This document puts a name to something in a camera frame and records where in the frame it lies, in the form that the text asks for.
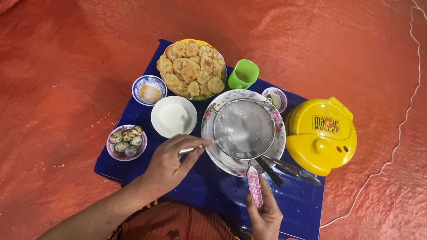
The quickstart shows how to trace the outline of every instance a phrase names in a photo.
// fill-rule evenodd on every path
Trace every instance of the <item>blue table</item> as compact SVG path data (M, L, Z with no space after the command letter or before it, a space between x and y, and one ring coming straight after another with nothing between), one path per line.
M144 75L160 76L156 69L156 61L170 44L172 43L169 41L160 40L160 45ZM228 74L232 70L233 68L227 66ZM262 93L264 89L269 87L273 87L273 85L258 79L249 90ZM288 107L282 113L283 119L294 107L306 101L305 98L288 91L284 90L284 93L288 98ZM129 95L131 95L131 86L129 86ZM213 99L214 97L207 101L192 101L199 119L191 135L201 136L202 117ZM139 104L131 97L116 125L134 124L142 126L148 138L145 152L135 160L122 162L112 158L104 147L95 164L95 173L113 181L128 184L145 172L154 150L167 140L154 130L150 121L151 109L152 107ZM298 166L287 150L283 153L281 160ZM305 182L288 172L282 174L281 177L285 183L280 188L272 183L268 176L264 177L267 181L270 180L273 194L284 216L280 226L279 239L289 237L303 240L319 239L325 177L318 177L322 186ZM232 176L222 171L204 153L182 183L165 196L211 210L218 215L227 216L241 227L251 230L250 218L245 206L246 194L249 194L249 188L245 178Z

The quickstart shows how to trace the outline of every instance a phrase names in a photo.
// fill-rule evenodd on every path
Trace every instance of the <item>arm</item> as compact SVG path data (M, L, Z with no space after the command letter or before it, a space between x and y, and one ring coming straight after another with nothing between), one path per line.
M189 135L169 139L156 149L143 175L49 229L38 240L107 239L127 217L175 188L204 151L197 148L180 162L180 150L210 144L206 139Z
M283 215L267 182L261 175L259 179L264 202L263 208L258 210L254 198L250 194L246 195L246 207L252 223L252 238L254 240L276 240L279 237Z

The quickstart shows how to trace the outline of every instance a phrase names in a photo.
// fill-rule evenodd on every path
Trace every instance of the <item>white cable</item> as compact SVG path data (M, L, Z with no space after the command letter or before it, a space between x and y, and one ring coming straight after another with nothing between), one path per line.
M409 108L406 110L406 117L405 117L405 120L404 120L404 121L399 125L399 144L398 144L398 145L393 149L393 152L392 152L392 160L391 160L390 162L387 162L386 164L384 164L384 166L381 168L381 171L380 171L379 173L372 174L372 175L370 175L370 176L368 177L368 179L366 180L366 182L363 184L362 188L361 188L361 189L359 190L359 192L357 193L356 198L354 199L353 205L351 206L350 211L348 211L347 215L345 215L345 216L341 216L341 217L338 217L338 218L335 218L334 220L332 220L332 221L330 221L330 222L326 223L325 225L320 226L320 228L324 228L324 227L326 227L326 226L330 225L331 223L333 223L333 222L337 221L338 219L348 217L348 216L350 215L350 213L351 213L351 210L353 210L354 205L356 204L357 198L359 197L360 193L362 192L363 188L366 186L366 184L368 183L368 181L371 179L371 177L380 175L380 174L383 172L384 168L385 168L388 164L392 164L392 163L393 163L393 161L395 160L395 151L397 150L397 148L398 148L398 147L400 146L400 144L401 144L401 126L402 126L404 123L406 123L406 121L408 120L408 112L409 112L409 109L411 109L411 107L412 107L412 98L415 96L415 94L417 94L417 90L418 90L418 88L421 86L421 81L420 81L420 79L421 79L421 55L420 55L420 46L421 46L421 45L420 45L420 43L415 39L415 37L412 35L412 22L414 21L414 17L412 16L412 9L413 9L413 8L415 8L415 9L421 10L421 11L423 12L423 14L424 14L424 18L425 18L426 20L427 20L427 16L426 16L426 13L424 12L424 10L423 10L423 9L421 9L420 7L418 7L418 4L417 4L414 0L412 0L412 1L415 3L416 7L413 7L413 6L411 7L411 18L412 18L412 21L411 21L411 23L410 23L410 25L411 25L411 30L409 31L409 33L411 34L411 37L415 40L415 42L416 42L416 43L418 43L418 59L419 59L419 60L418 60L418 63L419 63L419 65L418 65L418 86L417 86L417 88L415 89L414 94L413 94L413 95L412 95L412 97L411 97L411 101L410 101L410 104L409 104Z

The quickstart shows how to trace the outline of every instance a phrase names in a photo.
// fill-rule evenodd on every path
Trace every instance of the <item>green plastic cup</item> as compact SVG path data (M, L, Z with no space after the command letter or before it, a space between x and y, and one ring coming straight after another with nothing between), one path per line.
M228 86L231 89L247 89L258 79L260 69L258 66L247 60L242 59L237 62L236 67L228 78Z

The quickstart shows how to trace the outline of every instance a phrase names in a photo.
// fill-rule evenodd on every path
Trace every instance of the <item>plate of fried snacks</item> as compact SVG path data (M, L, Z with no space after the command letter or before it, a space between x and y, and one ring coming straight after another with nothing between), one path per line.
M206 100L224 90L224 58L210 44L194 39L178 41L164 51L157 70L172 92L189 100Z

